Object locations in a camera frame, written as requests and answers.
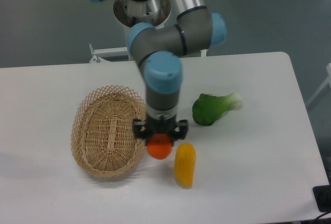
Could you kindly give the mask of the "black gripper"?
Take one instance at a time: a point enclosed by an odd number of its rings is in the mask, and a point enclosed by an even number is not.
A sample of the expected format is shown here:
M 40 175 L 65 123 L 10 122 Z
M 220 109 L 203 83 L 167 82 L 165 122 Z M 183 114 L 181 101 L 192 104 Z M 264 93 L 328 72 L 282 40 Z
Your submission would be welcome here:
M 166 134 L 170 137 L 172 145 L 178 140 L 184 140 L 189 129 L 187 120 L 176 121 L 176 116 L 169 119 L 154 119 L 147 116 L 146 121 L 134 119 L 132 131 L 135 139 L 140 139 L 148 145 L 150 137 L 154 134 Z

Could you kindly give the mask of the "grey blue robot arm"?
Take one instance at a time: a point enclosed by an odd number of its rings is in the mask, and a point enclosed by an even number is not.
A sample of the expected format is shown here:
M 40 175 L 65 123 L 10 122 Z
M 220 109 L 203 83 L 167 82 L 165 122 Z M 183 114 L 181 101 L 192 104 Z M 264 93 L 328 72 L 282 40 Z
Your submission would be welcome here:
M 127 50 L 141 73 L 146 87 L 146 119 L 134 120 L 135 138 L 145 143 L 157 136 L 174 143 L 185 138 L 186 120 L 176 120 L 183 80 L 182 56 L 224 42 L 227 28 L 222 16 L 211 13 L 204 0 L 174 0 L 177 22 L 159 27 L 169 4 L 161 0 L 122 0 L 114 13 L 129 28 Z

